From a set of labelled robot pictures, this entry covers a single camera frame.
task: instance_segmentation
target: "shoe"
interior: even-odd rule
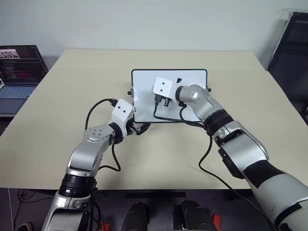
[[[24,223],[18,227],[17,231],[33,231],[33,226],[31,223]]]

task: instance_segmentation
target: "floor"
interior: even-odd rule
[[[222,231],[270,231],[266,220],[252,207],[242,200],[225,200],[227,190],[186,190],[186,191],[95,191],[95,202],[100,206],[102,219],[110,223],[111,231],[120,231],[125,214],[136,201],[145,202],[150,208],[149,231],[173,230],[174,205],[179,205],[185,199],[195,200],[201,206],[210,209],[212,214],[221,217],[220,228]],[[182,197],[169,197],[174,193],[182,192]],[[47,194],[36,193],[29,201],[49,197]],[[0,188],[0,224],[1,230],[12,230],[19,205],[17,189]],[[22,204],[16,225],[23,222],[32,222],[34,230],[39,231],[48,212],[51,199],[42,200],[31,204]]]

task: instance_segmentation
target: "beige tabletop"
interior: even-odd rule
[[[266,147],[270,162],[308,185],[308,127],[252,52],[66,50],[0,137],[0,187],[58,189],[86,115],[103,98],[131,102],[132,69],[205,68],[211,95]],[[89,126],[108,123],[100,105]],[[116,145],[122,171],[102,169],[100,189],[223,189],[198,168],[209,137],[185,124],[152,124]],[[234,188],[214,144],[203,166]],[[103,163],[115,166],[108,149]]]

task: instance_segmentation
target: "laptop keyboard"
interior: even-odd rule
[[[26,99],[28,98],[35,87],[9,87],[4,86],[0,89],[0,98],[17,98]]]

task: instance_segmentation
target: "black robot arm segment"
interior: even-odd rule
[[[176,100],[189,105],[213,136],[230,173],[247,180],[270,220],[280,228],[307,230],[308,188],[268,162],[262,143],[198,86],[178,87]]]

